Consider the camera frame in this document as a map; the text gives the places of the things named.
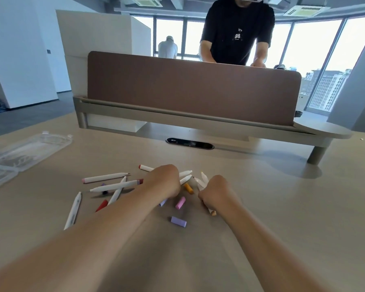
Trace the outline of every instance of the gray carpet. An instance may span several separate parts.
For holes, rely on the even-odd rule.
[[[0,113],[0,135],[74,112],[73,93],[58,94],[59,100]]]

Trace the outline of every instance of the person in white shirt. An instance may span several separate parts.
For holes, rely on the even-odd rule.
[[[158,44],[158,57],[177,58],[177,45],[174,43],[172,36],[167,36],[166,41]]]

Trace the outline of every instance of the person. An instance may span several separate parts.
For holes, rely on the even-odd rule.
[[[177,45],[174,43],[172,36],[167,36],[166,41],[158,44],[158,57],[177,58]]]
[[[273,28],[274,11],[263,0],[217,0],[205,18],[199,55],[206,62],[246,65],[257,39],[251,66],[264,68]]]
[[[150,211],[179,191],[177,168],[156,168],[130,194],[1,269],[0,292],[97,291],[112,261]],[[229,225],[265,292],[328,291],[243,207],[225,178],[211,178],[199,198]]]

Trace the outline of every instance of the metal support leg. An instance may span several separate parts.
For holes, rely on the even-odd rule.
[[[78,120],[78,126],[83,129],[88,128],[88,121],[86,119],[86,114],[83,112],[76,112],[77,120]]]
[[[323,155],[325,154],[326,150],[327,147],[319,147],[319,146],[314,147],[307,160],[307,163],[312,165],[318,165],[321,159],[323,158]]]

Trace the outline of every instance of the clear plastic box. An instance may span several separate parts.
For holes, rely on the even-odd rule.
[[[71,135],[43,132],[0,149],[0,166],[25,171],[71,143]]]

